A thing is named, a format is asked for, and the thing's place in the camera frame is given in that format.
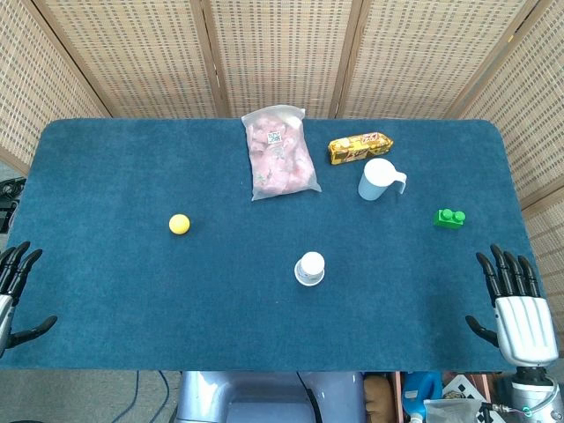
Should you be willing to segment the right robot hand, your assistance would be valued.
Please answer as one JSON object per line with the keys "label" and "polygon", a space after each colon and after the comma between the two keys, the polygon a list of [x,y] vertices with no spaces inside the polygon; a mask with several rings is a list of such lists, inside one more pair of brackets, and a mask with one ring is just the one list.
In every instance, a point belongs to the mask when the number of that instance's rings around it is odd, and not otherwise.
{"label": "right robot hand", "polygon": [[496,329],[488,330],[468,315],[471,331],[498,348],[515,367],[546,367],[559,358],[553,319],[538,277],[525,256],[514,256],[492,244],[494,261],[483,253],[476,258],[482,268],[493,307]]}

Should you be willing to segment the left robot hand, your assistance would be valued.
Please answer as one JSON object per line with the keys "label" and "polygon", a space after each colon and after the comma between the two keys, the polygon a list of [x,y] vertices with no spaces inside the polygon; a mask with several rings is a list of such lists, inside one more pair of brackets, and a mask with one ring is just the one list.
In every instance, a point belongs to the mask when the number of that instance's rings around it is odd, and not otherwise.
{"label": "left robot hand", "polygon": [[6,350],[44,335],[58,320],[56,315],[51,315],[31,329],[12,331],[12,321],[28,275],[42,255],[42,250],[36,249],[26,256],[30,245],[30,241],[24,241],[1,253],[1,356]]}

